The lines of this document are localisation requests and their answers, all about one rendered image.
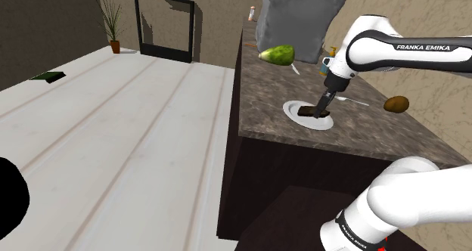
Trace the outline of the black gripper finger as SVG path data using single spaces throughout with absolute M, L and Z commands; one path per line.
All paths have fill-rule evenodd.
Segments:
M 318 101 L 315 107 L 315 112 L 313 115 L 315 118 L 324 118 L 330 114 L 330 112 L 327 110 L 327 107 L 331 103 L 331 101 L 334 99 L 335 95 L 336 95 L 335 92 L 327 90 L 321 96 L 320 100 Z

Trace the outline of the dark brown bread slice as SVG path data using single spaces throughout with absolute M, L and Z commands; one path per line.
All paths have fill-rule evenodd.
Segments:
M 298 116 L 314 116 L 316 112 L 316 106 L 301 106 L 298 109 L 297 115 Z M 320 112 L 318 118 L 325 118 L 330 115 L 330 112 L 327 110 L 323 110 Z

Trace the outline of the white round plate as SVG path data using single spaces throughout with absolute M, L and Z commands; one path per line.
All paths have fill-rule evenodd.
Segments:
M 287 101 L 283 104 L 283 111 L 292 121 L 308 129 L 326 131 L 333 127 L 334 121 L 330 116 L 317 119 L 313 116 L 299 116 L 298 110 L 302 106 L 313 107 L 313 104 L 305 101 Z

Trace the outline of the white spoon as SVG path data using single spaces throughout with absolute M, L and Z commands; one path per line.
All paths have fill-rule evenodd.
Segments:
M 370 105 L 367 104 L 367 103 L 364 103 L 364 102 L 361 102 L 361 101 L 356 101 L 356 100 L 353 100 L 353 99 L 351 99 L 351 98 L 346 98 L 346 97 L 341 97 L 341 96 L 335 96 L 334 98 L 336 98 L 336 99 L 339 100 L 339 101 L 352 101 L 352 102 L 354 102 L 354 103 L 361 104 L 361 105 L 363 105 L 363 106 L 367 106 L 367 107 L 370 106 Z

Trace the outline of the green mango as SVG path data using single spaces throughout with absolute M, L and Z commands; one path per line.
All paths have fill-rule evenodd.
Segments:
M 260 60 L 278 66 L 290 66 L 295 57 L 292 45 L 279 45 L 268 48 L 258 55 Z

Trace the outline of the brown potato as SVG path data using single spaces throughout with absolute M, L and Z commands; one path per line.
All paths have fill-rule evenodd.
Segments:
M 388 112 L 403 113 L 409 108 L 409 99 L 401 95 L 388 98 L 383 108 Z

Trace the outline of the dark counter cabinet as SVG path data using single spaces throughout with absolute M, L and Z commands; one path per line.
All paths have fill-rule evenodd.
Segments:
M 241 33 L 236 62 L 217 234 L 236 240 L 287 188 L 357 197 L 393 161 L 397 116 L 383 110 L 367 82 L 349 86 L 352 101 L 331 104 L 334 126 L 315 131 L 284 113 L 287 101 L 315 104 L 323 92 L 317 66 L 300 75 L 257 57 L 254 29 Z

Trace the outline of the potted green plant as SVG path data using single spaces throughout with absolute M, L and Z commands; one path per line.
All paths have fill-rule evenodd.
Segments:
M 119 21 L 123 8 L 121 4 L 117 4 L 115 0 L 95 0 L 97 3 L 104 25 L 101 26 L 104 33 L 109 38 L 110 47 L 114 54 L 120 53 L 120 41 L 118 35 L 123 32 L 119 28 Z

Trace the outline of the flat green book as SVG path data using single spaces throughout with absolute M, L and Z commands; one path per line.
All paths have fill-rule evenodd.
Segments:
M 31 80 L 44 80 L 47 83 L 51 84 L 59 79 L 62 79 L 66 76 L 66 74 L 62 71 L 53 71 L 53 72 L 44 72 L 37 76 L 31 78 Z

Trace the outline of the black round object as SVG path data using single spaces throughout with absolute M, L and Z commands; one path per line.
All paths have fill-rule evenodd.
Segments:
M 30 193 L 20 170 L 0 157 L 0 240 L 22 221 L 30 205 Z

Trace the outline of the black rectangular frame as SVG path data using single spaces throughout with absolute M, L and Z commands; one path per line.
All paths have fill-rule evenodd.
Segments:
M 169 60 L 176 60 L 184 63 L 190 64 L 193 59 L 193 47 L 194 47 L 194 9 L 195 2 L 192 0 L 170 0 L 174 2 L 179 2 L 182 4 L 189 5 L 189 27 L 188 27 L 188 50 L 178 50 L 174 48 L 167 48 L 159 45 L 151 45 L 143 42 L 142 28 L 141 28 L 141 12 L 139 8 L 139 0 L 134 0 L 135 2 L 135 14 L 136 14 L 136 23 L 138 30 L 138 43 L 139 51 L 141 54 L 160 57 Z

